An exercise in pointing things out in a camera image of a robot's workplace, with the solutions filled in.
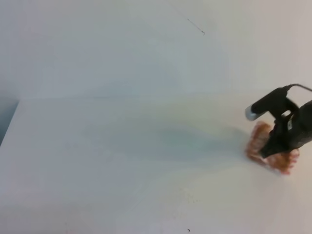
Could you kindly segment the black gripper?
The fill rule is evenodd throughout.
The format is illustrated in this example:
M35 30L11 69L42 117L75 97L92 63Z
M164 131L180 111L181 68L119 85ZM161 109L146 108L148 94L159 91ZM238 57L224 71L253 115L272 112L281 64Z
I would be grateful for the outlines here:
M261 157L267 158L284 151L291 151L305 144L301 117L296 113L275 122L268 143L261 149Z

